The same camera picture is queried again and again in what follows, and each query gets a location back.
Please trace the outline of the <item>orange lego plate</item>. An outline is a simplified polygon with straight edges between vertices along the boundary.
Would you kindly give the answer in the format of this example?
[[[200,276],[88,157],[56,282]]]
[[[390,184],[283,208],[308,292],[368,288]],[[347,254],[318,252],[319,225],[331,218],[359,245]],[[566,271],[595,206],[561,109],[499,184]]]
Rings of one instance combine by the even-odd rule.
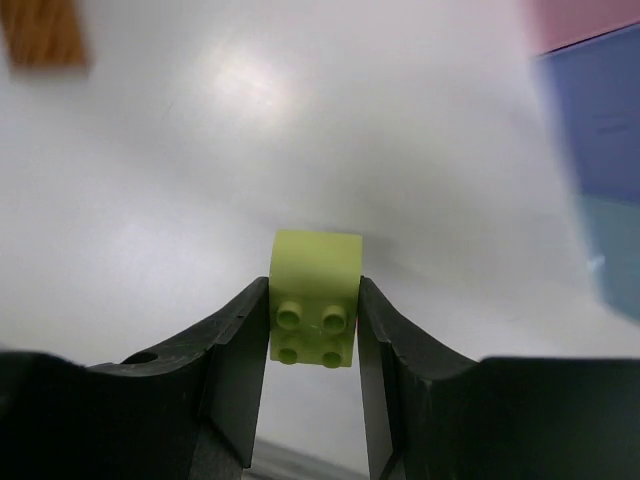
[[[89,66],[77,1],[2,0],[1,34],[14,70]]]

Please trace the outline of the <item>pale lime square brick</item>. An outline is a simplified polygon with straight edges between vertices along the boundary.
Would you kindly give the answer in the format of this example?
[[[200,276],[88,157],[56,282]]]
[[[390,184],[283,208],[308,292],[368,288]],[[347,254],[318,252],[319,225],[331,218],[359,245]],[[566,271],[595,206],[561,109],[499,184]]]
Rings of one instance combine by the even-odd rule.
[[[359,235],[276,233],[268,282],[271,360],[352,365],[362,256]]]

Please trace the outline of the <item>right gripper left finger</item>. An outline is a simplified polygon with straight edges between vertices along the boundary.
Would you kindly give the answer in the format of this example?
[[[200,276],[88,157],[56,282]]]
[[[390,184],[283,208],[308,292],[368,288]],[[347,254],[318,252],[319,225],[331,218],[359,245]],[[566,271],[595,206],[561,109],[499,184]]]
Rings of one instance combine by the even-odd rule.
[[[268,281],[120,363],[1,355],[5,479],[238,479],[269,338]]]

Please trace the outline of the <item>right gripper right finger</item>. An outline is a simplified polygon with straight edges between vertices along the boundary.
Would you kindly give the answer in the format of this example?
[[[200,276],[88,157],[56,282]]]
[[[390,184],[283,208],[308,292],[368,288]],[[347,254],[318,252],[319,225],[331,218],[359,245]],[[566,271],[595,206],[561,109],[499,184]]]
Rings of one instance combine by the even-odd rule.
[[[635,479],[639,364],[473,361],[360,283],[358,350],[374,479]]]

